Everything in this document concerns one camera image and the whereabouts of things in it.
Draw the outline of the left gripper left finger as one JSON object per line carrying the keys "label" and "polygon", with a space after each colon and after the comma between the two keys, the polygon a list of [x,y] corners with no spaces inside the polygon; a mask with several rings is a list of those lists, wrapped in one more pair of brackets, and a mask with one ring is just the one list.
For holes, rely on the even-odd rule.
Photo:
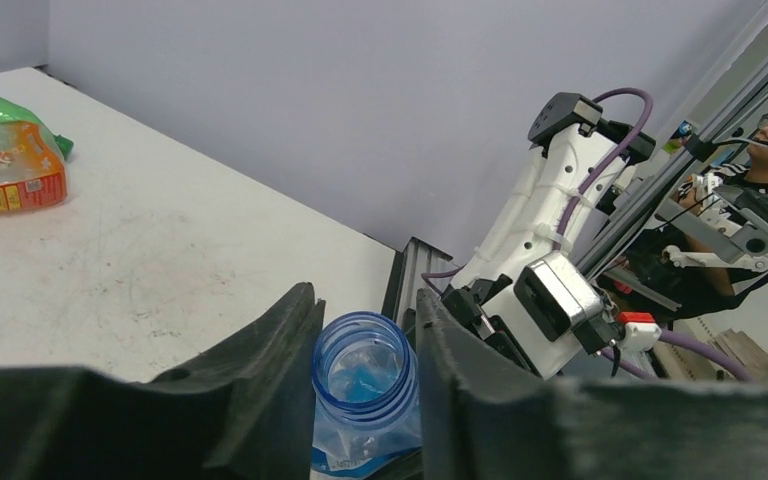
{"label": "left gripper left finger", "polygon": [[324,313],[300,282],[148,382],[77,366],[0,368],[0,479],[308,478]]}

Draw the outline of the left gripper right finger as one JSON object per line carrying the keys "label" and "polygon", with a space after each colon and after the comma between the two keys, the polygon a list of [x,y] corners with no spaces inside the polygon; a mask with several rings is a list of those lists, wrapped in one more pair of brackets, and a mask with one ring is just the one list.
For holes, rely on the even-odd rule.
{"label": "left gripper right finger", "polygon": [[428,479],[768,479],[768,387],[544,381],[418,291]]}

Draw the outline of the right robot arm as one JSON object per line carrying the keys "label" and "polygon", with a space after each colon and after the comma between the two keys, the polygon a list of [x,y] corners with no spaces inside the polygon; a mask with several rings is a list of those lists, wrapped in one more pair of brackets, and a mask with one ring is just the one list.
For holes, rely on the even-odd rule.
{"label": "right robot arm", "polygon": [[643,103],[633,124],[607,120],[600,98],[578,93],[559,92],[542,107],[505,205],[441,296],[463,327],[543,379],[614,338],[606,299],[582,260],[594,251],[600,200],[655,147],[644,132],[652,96],[633,87],[611,91],[623,95]]}

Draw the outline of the blue label crushed water bottle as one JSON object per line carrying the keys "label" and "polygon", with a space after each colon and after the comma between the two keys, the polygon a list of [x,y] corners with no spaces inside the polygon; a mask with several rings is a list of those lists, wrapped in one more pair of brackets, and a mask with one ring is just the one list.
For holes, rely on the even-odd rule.
{"label": "blue label crushed water bottle", "polygon": [[406,334],[371,311],[344,314],[319,334],[311,469],[366,479],[422,446],[418,360]]}

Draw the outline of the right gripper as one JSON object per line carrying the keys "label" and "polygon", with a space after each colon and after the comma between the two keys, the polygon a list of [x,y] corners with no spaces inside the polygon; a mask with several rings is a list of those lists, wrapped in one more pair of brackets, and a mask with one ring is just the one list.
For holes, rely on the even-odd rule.
{"label": "right gripper", "polygon": [[524,276],[514,280],[501,274],[479,278],[470,286],[446,287],[441,300],[449,314],[466,330],[515,365],[541,378],[528,349],[537,345],[537,327],[528,309],[535,294]]}

